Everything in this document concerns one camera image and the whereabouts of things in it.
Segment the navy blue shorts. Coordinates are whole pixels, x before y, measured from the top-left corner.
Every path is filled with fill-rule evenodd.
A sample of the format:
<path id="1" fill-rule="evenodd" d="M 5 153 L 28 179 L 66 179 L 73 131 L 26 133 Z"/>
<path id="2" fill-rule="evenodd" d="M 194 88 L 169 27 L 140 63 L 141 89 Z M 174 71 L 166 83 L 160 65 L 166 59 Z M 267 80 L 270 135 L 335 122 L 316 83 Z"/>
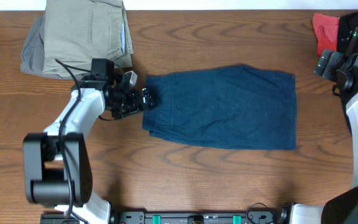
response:
<path id="1" fill-rule="evenodd" d="M 148 76 L 158 106 L 144 113 L 153 137 L 220 149 L 296 149 L 291 73 L 233 65 Z"/>

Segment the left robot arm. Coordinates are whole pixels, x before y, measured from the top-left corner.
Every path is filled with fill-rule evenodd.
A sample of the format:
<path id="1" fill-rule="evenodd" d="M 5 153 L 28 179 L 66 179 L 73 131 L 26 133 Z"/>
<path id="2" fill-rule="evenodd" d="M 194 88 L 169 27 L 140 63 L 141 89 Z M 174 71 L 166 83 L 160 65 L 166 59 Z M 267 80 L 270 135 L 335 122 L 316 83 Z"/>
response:
<path id="1" fill-rule="evenodd" d="M 113 120 L 152 110 L 157 95 L 136 90 L 136 74 L 89 74 L 77 80 L 60 116 L 41 133 L 23 140 L 25 195 L 29 202 L 52 207 L 41 223 L 119 223 L 111 203 L 93 191 L 85 140 L 106 111 Z"/>

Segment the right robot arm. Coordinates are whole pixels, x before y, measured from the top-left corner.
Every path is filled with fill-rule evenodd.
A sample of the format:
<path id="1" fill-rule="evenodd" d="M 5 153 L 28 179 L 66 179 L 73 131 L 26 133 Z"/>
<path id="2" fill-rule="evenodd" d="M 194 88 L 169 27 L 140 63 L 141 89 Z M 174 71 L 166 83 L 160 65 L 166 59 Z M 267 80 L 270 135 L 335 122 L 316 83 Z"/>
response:
<path id="1" fill-rule="evenodd" d="M 352 134 L 352 187 L 323 206 L 292 205 L 287 220 L 289 224 L 358 223 L 358 52 L 343 54 L 326 49 L 314 72 L 333 81 L 343 101 Z"/>

